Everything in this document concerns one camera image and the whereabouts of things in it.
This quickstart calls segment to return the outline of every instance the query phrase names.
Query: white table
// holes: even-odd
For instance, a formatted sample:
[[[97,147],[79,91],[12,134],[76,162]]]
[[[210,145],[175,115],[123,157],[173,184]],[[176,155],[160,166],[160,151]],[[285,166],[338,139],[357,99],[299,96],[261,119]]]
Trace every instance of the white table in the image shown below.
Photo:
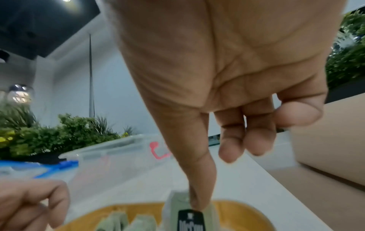
[[[219,159],[218,148],[210,148],[218,171],[213,199],[247,203],[260,210],[278,231],[331,230],[248,155],[243,155],[234,164],[226,164]],[[173,160],[72,205],[68,220],[113,204],[165,201],[171,190],[185,190],[187,186],[184,173]]]

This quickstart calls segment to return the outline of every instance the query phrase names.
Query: human hand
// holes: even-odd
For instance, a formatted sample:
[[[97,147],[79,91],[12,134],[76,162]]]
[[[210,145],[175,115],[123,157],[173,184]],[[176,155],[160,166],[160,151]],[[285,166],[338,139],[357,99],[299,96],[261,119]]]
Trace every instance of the human hand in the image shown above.
[[[48,199],[48,207],[41,201]],[[0,180],[0,230],[44,231],[62,225],[70,204],[58,180]]]
[[[99,0],[148,110],[188,177],[195,209],[207,206],[216,180],[209,112],[222,128],[219,155],[226,162],[244,149],[270,150],[276,127],[322,116],[324,66],[345,2]],[[277,110],[274,93],[282,101]]]

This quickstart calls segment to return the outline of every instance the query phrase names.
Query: beige partition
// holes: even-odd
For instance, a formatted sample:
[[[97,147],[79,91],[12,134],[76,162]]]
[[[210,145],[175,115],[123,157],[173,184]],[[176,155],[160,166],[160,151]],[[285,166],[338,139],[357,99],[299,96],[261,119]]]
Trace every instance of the beige partition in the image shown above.
[[[365,94],[325,105],[321,120],[292,129],[298,162],[365,185]]]

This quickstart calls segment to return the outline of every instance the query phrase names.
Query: ceiling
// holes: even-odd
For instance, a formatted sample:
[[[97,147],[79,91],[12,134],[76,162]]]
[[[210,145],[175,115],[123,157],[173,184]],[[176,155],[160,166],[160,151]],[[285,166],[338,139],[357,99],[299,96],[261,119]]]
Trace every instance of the ceiling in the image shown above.
[[[95,0],[0,0],[0,49],[46,57],[99,13]]]

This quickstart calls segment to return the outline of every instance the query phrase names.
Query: yellow tray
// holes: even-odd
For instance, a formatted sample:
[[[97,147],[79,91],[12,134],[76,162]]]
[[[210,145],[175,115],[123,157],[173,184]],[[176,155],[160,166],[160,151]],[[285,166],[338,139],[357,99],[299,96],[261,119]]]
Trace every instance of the yellow tray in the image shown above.
[[[101,219],[113,211],[125,211],[131,222],[137,214],[153,215],[160,223],[164,203],[121,204],[86,214],[56,231],[94,231]],[[271,222],[257,209],[234,201],[213,201],[222,227],[235,231],[275,231]]]

